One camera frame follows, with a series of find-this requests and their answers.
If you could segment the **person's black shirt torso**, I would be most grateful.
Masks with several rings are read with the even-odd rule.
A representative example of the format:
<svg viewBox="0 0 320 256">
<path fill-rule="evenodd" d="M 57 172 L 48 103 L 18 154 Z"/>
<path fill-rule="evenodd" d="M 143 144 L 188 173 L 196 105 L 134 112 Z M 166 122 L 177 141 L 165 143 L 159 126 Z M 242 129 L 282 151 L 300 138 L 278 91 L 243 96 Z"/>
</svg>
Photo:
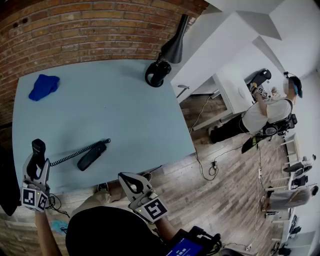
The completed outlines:
<svg viewBox="0 0 320 256">
<path fill-rule="evenodd" d="M 72 216 L 65 243 L 69 256 L 165 256 L 165 245 L 140 217 L 108 206 Z"/>
</svg>

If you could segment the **blue item on floor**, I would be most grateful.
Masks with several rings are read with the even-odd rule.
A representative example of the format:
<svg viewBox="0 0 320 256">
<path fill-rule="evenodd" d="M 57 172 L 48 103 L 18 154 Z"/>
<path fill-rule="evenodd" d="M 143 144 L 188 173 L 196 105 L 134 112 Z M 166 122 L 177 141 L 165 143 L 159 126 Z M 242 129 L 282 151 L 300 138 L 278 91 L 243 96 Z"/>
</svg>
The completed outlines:
<svg viewBox="0 0 320 256">
<path fill-rule="evenodd" d="M 68 223 L 64 220 L 53 220 L 51 229 L 60 235 L 66 235 L 68 230 Z"/>
</svg>

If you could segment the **black chest device blue screen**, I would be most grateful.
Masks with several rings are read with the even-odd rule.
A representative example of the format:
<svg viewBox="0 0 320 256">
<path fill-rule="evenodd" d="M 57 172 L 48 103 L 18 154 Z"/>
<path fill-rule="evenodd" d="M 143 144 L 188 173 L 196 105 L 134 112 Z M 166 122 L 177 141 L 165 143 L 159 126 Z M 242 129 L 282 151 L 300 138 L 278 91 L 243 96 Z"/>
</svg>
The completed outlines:
<svg viewBox="0 0 320 256">
<path fill-rule="evenodd" d="M 166 245 L 166 256 L 213 256 L 222 248 L 221 235 L 210 235 L 198 226 L 180 229 Z"/>
</svg>

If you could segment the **white desk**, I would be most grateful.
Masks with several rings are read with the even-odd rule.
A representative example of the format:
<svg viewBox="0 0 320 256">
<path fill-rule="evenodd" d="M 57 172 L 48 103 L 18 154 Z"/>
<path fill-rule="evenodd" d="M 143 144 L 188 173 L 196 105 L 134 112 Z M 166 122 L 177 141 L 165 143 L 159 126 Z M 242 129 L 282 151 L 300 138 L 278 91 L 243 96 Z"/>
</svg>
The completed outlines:
<svg viewBox="0 0 320 256">
<path fill-rule="evenodd" d="M 217 87 L 214 95 L 221 95 L 226 106 L 224 112 L 194 125 L 195 131 L 229 115 L 245 112 L 252 105 L 252 96 L 239 72 L 225 68 L 258 36 L 247 14 L 245 11 L 204 14 L 184 35 L 182 61 L 173 66 L 170 78 L 176 94 L 180 93 L 178 85 L 189 87 L 178 101 L 182 102 L 213 78 Z M 245 92 L 246 99 L 241 97 L 238 88 Z"/>
</svg>

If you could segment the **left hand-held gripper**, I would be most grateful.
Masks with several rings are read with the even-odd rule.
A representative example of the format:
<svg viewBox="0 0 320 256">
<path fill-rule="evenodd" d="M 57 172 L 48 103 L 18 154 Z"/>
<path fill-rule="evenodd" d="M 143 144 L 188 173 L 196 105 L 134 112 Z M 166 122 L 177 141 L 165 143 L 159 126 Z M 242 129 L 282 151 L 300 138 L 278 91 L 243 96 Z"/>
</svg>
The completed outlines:
<svg viewBox="0 0 320 256">
<path fill-rule="evenodd" d="M 43 213 L 50 195 L 48 185 L 51 163 L 47 158 L 37 179 L 38 166 L 34 154 L 30 154 L 22 167 L 21 205 Z"/>
</svg>

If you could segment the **blue cloth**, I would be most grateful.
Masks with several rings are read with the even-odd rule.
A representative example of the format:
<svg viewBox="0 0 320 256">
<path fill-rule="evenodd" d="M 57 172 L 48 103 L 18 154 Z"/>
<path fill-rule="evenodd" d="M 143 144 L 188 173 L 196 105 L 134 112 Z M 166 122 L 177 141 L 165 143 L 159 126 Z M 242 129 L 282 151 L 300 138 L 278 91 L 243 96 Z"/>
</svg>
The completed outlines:
<svg viewBox="0 0 320 256">
<path fill-rule="evenodd" d="M 59 86 L 60 78 L 58 76 L 48 76 L 40 74 L 34 83 L 32 91 L 28 98 L 32 101 L 39 101 L 51 93 L 54 93 Z"/>
</svg>

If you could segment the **person's right forearm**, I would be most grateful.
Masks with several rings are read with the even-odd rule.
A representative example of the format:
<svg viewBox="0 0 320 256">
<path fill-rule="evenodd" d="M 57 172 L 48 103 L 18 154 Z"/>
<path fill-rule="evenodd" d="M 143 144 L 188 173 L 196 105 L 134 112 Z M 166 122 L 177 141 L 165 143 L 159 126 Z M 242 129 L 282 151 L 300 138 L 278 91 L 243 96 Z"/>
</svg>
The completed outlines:
<svg viewBox="0 0 320 256">
<path fill-rule="evenodd" d="M 165 243 L 170 242 L 178 232 L 166 216 L 158 219 L 154 222 L 154 224 L 159 232 L 161 239 Z"/>
</svg>

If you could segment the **black object beside table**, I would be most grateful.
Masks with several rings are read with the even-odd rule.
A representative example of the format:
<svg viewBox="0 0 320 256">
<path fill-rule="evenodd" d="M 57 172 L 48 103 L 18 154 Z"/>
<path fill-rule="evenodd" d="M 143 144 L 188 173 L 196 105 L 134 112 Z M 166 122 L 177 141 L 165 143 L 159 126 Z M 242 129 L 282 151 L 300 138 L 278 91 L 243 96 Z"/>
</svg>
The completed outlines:
<svg viewBox="0 0 320 256">
<path fill-rule="evenodd" d="M 21 206 L 21 190 L 14 166 L 13 154 L 0 144 L 0 206 L 12 216 Z"/>
</svg>

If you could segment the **black desk lamp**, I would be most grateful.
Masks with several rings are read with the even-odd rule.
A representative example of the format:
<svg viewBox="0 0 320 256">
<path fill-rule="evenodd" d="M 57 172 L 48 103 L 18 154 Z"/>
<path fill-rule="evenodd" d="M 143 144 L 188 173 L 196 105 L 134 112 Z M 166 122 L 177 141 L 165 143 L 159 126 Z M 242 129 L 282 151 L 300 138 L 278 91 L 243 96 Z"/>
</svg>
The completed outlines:
<svg viewBox="0 0 320 256">
<path fill-rule="evenodd" d="M 158 88 L 164 83 L 164 78 L 171 72 L 171 64 L 179 64 L 183 55 L 183 37 L 187 29 L 189 16 L 183 14 L 175 35 L 166 42 L 160 50 L 158 58 L 147 68 L 144 78 L 151 87 Z"/>
</svg>

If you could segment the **black office chair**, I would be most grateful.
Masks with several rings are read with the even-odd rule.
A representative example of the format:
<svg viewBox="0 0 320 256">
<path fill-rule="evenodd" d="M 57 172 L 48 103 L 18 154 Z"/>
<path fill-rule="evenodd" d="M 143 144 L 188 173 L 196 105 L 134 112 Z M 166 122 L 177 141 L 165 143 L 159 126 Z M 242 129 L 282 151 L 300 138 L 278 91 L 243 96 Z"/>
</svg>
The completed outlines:
<svg viewBox="0 0 320 256">
<path fill-rule="evenodd" d="M 268 69 L 261 69 L 259 71 L 251 74 L 247 79 L 250 79 L 246 84 L 248 88 L 251 87 L 252 83 L 255 83 L 257 86 L 262 85 L 265 81 L 270 80 L 272 78 L 272 74 Z"/>
</svg>

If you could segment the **person's left forearm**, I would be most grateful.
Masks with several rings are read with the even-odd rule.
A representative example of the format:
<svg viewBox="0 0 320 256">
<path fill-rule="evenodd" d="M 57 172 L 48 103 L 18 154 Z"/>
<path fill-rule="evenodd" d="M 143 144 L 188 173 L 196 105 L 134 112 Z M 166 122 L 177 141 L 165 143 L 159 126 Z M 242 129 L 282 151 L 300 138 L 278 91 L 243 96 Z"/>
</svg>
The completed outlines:
<svg viewBox="0 0 320 256">
<path fill-rule="evenodd" d="M 45 212 L 35 212 L 35 225 L 42 256 L 62 256 Z"/>
</svg>

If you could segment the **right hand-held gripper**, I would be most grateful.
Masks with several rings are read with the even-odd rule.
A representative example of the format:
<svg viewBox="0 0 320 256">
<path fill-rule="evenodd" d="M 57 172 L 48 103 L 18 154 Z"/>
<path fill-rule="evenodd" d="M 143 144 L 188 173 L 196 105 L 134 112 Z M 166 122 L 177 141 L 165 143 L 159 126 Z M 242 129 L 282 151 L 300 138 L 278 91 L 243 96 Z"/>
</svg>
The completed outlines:
<svg viewBox="0 0 320 256">
<path fill-rule="evenodd" d="M 146 222 L 154 224 L 168 215 L 167 207 L 142 175 L 120 172 L 118 181 L 131 202 L 128 207 Z"/>
</svg>

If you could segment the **person's beige trousers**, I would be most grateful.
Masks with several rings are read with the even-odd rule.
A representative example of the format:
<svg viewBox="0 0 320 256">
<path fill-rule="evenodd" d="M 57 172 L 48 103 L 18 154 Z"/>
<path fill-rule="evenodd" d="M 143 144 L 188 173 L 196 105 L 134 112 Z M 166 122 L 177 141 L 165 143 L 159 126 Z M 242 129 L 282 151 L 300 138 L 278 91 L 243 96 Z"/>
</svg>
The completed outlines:
<svg viewBox="0 0 320 256">
<path fill-rule="evenodd" d="M 94 207 L 104 207 L 104 206 L 109 206 L 109 207 L 114 207 L 114 208 L 120 208 L 123 210 L 127 210 L 129 212 L 132 212 L 128 208 L 129 201 L 128 199 L 120 199 L 120 200 L 115 200 L 112 199 L 112 196 L 106 192 L 96 192 L 92 196 L 88 197 L 79 207 L 77 207 L 71 214 L 71 218 L 84 210 L 94 208 Z"/>
</svg>

